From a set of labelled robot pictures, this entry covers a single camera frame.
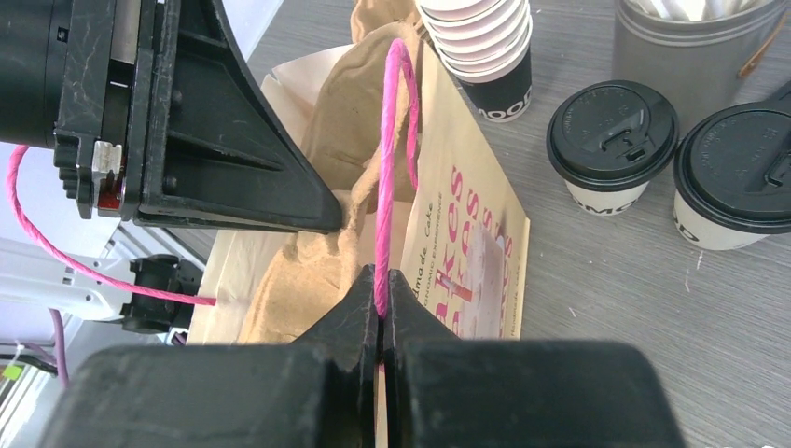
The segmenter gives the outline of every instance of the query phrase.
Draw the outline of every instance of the pink twisted paper handle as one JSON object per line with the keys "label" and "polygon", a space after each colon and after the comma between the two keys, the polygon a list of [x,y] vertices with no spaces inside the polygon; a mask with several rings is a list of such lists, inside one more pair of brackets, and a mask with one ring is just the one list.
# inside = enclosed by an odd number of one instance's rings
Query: pink twisted paper handle
{"label": "pink twisted paper handle", "polygon": [[60,249],[55,247],[48,239],[44,236],[43,233],[35,226],[33,222],[24,214],[22,211],[22,205],[20,203],[20,198],[17,195],[17,177],[20,174],[20,165],[22,163],[22,158],[24,157],[25,153],[30,149],[25,145],[19,145],[14,149],[14,152],[11,153],[11,157],[8,159],[8,175],[6,176],[6,195],[8,196],[8,202],[11,203],[11,208],[14,212],[14,217],[17,218],[17,221],[22,226],[22,229],[27,233],[27,236],[30,237],[37,245],[41,246],[47,253],[49,253],[55,259],[58,259],[60,262],[74,268],[75,271],[86,275],[88,278],[92,278],[93,280],[107,283],[108,285],[112,285],[113,287],[117,287],[118,289],[129,291],[132,293],[143,294],[146,296],[156,297],[157,299],[165,299],[167,301],[180,301],[182,303],[191,303],[195,305],[215,305],[217,299],[213,299],[211,297],[194,297],[188,296],[186,294],[176,294],[173,292],[165,292],[160,291],[158,289],[154,289],[151,287],[138,287],[137,285],[133,285],[131,283],[122,282],[120,280],[116,280],[115,278],[108,277],[102,273],[97,273],[93,269],[85,266],[84,264],[80,263],[79,261],[72,259],[68,255],[64,254]]}
{"label": "pink twisted paper handle", "polygon": [[393,223],[393,171],[394,146],[396,144],[396,106],[398,100],[399,71],[404,72],[404,79],[409,89],[409,129],[407,133],[407,165],[409,180],[412,187],[418,188],[418,176],[415,167],[415,152],[418,144],[418,85],[412,60],[404,41],[396,39],[387,52],[384,63],[384,95],[382,96],[382,125],[379,143],[382,152],[382,167],[379,177],[379,201],[376,214],[376,264],[374,271],[373,298],[379,317],[387,315],[389,300],[388,269],[390,260],[390,232]]}

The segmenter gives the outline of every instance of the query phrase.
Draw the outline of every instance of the black cable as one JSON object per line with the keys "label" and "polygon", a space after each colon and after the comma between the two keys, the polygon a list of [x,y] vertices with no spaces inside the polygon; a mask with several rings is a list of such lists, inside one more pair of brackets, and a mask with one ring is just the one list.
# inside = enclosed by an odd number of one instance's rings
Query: black cable
{"label": "black cable", "polygon": [[[0,359],[6,361],[10,361],[13,358],[14,358],[13,355],[0,355]],[[49,364],[48,362],[45,362],[37,357],[34,357],[33,355],[20,355],[17,358],[16,362],[19,362],[20,364],[27,364],[28,366],[35,367],[40,371],[45,371],[46,373],[50,373],[52,375],[57,376],[58,374],[58,368],[56,368],[52,364]]]}

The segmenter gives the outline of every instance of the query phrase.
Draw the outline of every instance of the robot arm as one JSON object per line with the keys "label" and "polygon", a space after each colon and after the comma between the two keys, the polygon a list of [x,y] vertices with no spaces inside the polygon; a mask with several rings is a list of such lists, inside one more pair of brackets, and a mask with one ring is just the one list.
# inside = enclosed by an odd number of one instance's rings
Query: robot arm
{"label": "robot arm", "polygon": [[[460,340],[396,271],[380,320],[372,283],[367,266],[289,344],[96,354],[40,446],[372,447],[385,433],[394,448],[686,446],[659,377],[636,349]],[[113,385],[103,389],[104,406],[96,384]]]}
{"label": "robot arm", "polygon": [[[0,300],[45,303],[83,320],[119,323],[127,331],[186,330],[193,305],[132,294],[76,273],[40,248],[3,240]],[[75,257],[93,270],[138,286],[195,295],[203,272],[187,260],[157,255],[146,259]]]}
{"label": "robot arm", "polygon": [[221,0],[2,2],[0,140],[54,149],[80,215],[336,231],[340,206],[244,62]]}

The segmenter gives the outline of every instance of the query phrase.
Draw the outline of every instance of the white paper cup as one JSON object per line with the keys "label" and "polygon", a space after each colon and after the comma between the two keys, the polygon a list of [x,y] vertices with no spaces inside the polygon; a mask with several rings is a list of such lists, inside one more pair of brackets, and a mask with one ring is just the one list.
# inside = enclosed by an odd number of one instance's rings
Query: white paper cup
{"label": "white paper cup", "polygon": [[594,84],[564,101],[547,154],[574,202],[612,217],[628,210],[673,158],[678,116],[658,92],[630,81]]}
{"label": "white paper cup", "polygon": [[673,221],[685,240],[706,250],[738,249],[768,236],[720,226],[695,212],[678,191],[673,201]]}
{"label": "white paper cup", "polygon": [[789,103],[735,105],[705,119],[673,163],[675,226],[708,250],[791,233]]}
{"label": "white paper cup", "polygon": [[518,23],[525,4],[529,6],[528,0],[508,0],[508,2],[499,14],[481,23],[473,23],[464,29],[440,29],[428,22],[425,23],[425,27],[435,42],[457,48],[493,42],[514,22]]}
{"label": "white paper cup", "polygon": [[431,27],[437,35],[453,38],[467,38],[469,35],[480,35],[491,29],[499,27],[508,17],[519,12],[520,7],[515,6],[525,0],[498,0],[494,6],[477,16],[468,17],[462,21],[438,21],[428,14],[423,14],[426,26]]}
{"label": "white paper cup", "polygon": [[441,21],[462,21],[484,13],[498,0],[417,0],[422,15]]}
{"label": "white paper cup", "polygon": [[441,45],[437,45],[437,50],[445,56],[444,62],[451,67],[467,73],[485,72],[506,63],[514,51],[519,50],[523,45],[530,41],[533,33],[532,17],[530,14],[523,15],[520,20],[519,33],[517,38],[507,44],[503,49],[478,61],[458,61],[450,56]]}
{"label": "white paper cup", "polygon": [[[531,16],[528,19],[528,34],[533,33],[532,28],[533,17]],[[482,84],[494,81],[509,74],[514,68],[517,67],[517,65],[522,62],[522,59],[528,53],[529,49],[530,39],[522,39],[521,45],[519,45],[517,48],[514,48],[511,51],[509,57],[506,58],[502,64],[489,70],[482,70],[479,72],[466,72],[464,70],[459,70],[449,63],[448,56],[444,55],[442,52],[439,53],[439,59],[442,61],[442,64],[445,65],[445,68],[458,77],[459,80],[470,84]]]}
{"label": "white paper cup", "polygon": [[522,27],[520,25],[521,21],[511,21],[491,40],[472,39],[468,42],[463,41],[457,44],[452,41],[443,42],[435,38],[434,44],[437,49],[440,49],[456,61],[479,61],[502,51],[508,44],[516,41],[522,32]]}
{"label": "white paper cup", "polygon": [[586,212],[597,217],[611,217],[626,211],[637,202],[648,182],[623,191],[594,191],[566,181],[572,199]]}

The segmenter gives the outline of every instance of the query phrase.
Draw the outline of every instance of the paper bag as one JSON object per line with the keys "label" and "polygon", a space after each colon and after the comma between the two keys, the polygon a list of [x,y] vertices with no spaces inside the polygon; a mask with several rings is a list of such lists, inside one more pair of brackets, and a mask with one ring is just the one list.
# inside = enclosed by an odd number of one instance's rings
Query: paper bag
{"label": "paper bag", "polygon": [[[301,142],[318,92],[341,55],[352,46],[320,51],[279,65],[261,90],[289,136]],[[195,308],[188,343],[236,343],[264,273],[288,233],[219,231],[201,281],[200,295],[216,306]]]}
{"label": "paper bag", "polygon": [[[343,229],[287,238],[261,280],[240,343],[294,340],[373,261],[371,193],[379,176],[383,68],[397,37],[407,44],[421,86],[423,141],[414,192],[406,168],[408,93],[402,79],[391,267],[404,272],[418,300],[457,334],[519,337],[529,220],[435,54],[424,50],[410,25],[392,23],[340,57],[301,139],[301,149],[341,202]],[[305,107],[298,94],[288,96],[295,98],[293,109]]]}
{"label": "paper bag", "polygon": [[418,36],[433,45],[415,0],[356,0],[352,10],[352,42],[358,43],[373,30],[396,21],[411,25]]}

